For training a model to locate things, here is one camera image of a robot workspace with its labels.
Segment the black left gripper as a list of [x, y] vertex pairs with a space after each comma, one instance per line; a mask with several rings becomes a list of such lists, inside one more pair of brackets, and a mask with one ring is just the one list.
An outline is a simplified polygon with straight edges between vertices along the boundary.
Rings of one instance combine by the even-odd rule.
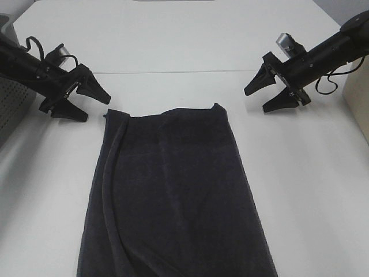
[[52, 118], [87, 121], [88, 114], [68, 100], [73, 89], [77, 87], [77, 94], [93, 98], [102, 104], [109, 104], [111, 100], [110, 95], [85, 65], [78, 65], [61, 76], [42, 80], [40, 86], [39, 93], [44, 96], [44, 100], [39, 110], [44, 113], [50, 111]]

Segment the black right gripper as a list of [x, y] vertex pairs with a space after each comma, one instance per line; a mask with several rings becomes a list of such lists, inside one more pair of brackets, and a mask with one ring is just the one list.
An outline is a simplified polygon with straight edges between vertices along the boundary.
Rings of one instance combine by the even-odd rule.
[[285, 88], [277, 96], [262, 106], [264, 113], [311, 103], [310, 97], [299, 84], [298, 78], [293, 76], [294, 68], [289, 69], [287, 62], [282, 63], [272, 52], [265, 54], [262, 58], [263, 64], [260, 70], [244, 88], [245, 95], [250, 96], [264, 87], [275, 84], [276, 76], [285, 84]]

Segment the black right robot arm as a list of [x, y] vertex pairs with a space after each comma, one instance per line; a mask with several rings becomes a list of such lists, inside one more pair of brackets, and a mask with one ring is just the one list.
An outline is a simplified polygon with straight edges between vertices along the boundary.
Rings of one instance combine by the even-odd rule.
[[336, 70], [349, 62], [364, 60], [368, 55], [368, 11], [352, 17], [337, 33], [310, 51], [288, 33], [282, 33], [276, 43], [288, 60], [281, 62], [273, 53], [265, 54], [260, 70], [244, 88], [245, 95], [250, 96], [275, 84], [276, 77], [281, 79], [286, 87], [262, 106], [265, 113], [309, 104], [311, 99], [305, 86], [319, 83], [323, 76], [335, 76]]

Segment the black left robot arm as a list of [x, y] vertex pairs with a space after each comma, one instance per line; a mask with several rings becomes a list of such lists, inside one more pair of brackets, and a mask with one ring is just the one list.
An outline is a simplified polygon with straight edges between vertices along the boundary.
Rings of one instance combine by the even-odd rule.
[[18, 46], [1, 35], [1, 77], [44, 96], [40, 111], [50, 113], [52, 118], [86, 122], [88, 114], [68, 100], [73, 91], [103, 104], [110, 103], [110, 95], [92, 71], [75, 55], [68, 54], [63, 43], [48, 54], [33, 36], [26, 38], [26, 45]]

